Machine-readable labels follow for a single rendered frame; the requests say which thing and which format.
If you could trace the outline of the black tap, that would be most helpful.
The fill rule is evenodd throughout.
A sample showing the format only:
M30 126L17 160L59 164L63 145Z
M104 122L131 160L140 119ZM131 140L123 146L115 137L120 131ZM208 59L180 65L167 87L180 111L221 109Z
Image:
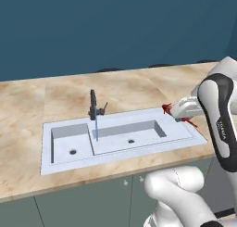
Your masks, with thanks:
M96 117L98 115L104 116L106 113L106 105L102 108L97 107L96 103L96 95L94 89L90 91L90 99L91 99L91 105L88 111L88 115L90 117L90 120L96 120Z

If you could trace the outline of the grey-green cupboard door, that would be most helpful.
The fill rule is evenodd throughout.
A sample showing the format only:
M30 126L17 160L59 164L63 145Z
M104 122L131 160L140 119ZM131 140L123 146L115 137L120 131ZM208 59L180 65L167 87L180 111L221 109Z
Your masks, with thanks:
M32 197L0 204L0 227L44 227Z
M37 195L44 227L129 227L131 181L127 176Z
M212 158L206 158L203 160L196 160L188 163L182 163L178 166L168 168L178 168L182 166L195 166L200 169L206 178L209 171ZM142 172L132 175L132 189L131 189L131 214L129 227L143 227L145 220L153 213L156 207L156 201L150 198L144 190L143 182L140 182L140 176L145 176L152 172Z

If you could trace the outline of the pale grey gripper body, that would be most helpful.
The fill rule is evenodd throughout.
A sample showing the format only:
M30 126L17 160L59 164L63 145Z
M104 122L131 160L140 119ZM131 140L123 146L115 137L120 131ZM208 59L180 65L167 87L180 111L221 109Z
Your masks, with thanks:
M196 96L184 97L179 102L174 104L169 114L175 119L183 118L191 119L204 114Z

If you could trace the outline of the red fish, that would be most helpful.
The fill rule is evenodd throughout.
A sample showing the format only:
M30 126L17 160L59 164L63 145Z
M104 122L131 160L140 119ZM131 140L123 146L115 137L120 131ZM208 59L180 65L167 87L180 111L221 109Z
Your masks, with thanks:
M171 105L171 103L169 103L169 104L164 104L164 105L162 106L162 108L163 108L163 112L164 112L164 113L168 113L168 114L169 114L170 111L171 111L172 105ZM181 118L181 121L186 121L186 122L192 124L195 128L197 128L197 125L195 125L192 121L190 121L189 118Z

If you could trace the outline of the pale grey double sink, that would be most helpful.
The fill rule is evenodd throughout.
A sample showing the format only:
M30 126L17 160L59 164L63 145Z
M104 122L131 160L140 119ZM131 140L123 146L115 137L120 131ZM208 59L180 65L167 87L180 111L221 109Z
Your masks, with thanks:
M160 107L88 118L62 120L43 126L41 174L47 175L203 145L206 138L193 125L175 121Z

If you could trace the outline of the blue water stream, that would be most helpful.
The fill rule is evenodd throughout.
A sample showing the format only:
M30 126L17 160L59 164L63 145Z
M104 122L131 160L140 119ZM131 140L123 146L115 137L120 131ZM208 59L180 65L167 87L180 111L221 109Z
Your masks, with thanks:
M94 118L95 118L95 135L96 135L96 142L98 142L98 120L97 120L97 107L94 105Z

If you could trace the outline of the grey appliance front panel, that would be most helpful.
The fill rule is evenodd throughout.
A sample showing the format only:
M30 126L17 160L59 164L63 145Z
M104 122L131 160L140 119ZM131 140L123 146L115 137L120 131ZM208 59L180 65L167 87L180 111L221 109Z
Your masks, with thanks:
M217 218L226 217L234 213L231 184L216 157L213 157L207 172L205 185L201 190L201 197Z

